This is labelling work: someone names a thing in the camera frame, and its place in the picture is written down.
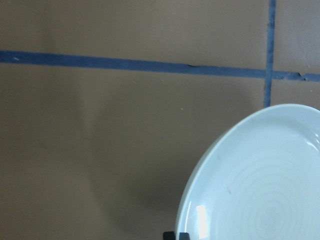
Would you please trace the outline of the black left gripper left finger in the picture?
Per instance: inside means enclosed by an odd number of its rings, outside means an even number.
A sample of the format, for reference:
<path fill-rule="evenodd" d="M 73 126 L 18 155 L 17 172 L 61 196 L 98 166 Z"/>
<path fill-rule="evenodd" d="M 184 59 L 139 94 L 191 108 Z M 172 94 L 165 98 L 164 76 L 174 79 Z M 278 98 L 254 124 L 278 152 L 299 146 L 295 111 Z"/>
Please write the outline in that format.
<path fill-rule="evenodd" d="M 175 232 L 174 231 L 165 231 L 162 234 L 163 240 L 175 240 Z"/>

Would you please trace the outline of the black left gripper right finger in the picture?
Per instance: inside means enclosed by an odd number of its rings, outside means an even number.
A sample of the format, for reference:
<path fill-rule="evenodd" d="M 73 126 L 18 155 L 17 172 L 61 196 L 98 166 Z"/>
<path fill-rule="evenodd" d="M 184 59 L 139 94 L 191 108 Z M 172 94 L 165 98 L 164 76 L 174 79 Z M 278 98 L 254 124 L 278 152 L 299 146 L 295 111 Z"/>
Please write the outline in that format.
<path fill-rule="evenodd" d="M 188 232 L 180 232 L 178 239 L 179 240 L 190 240 L 190 235 Z"/>

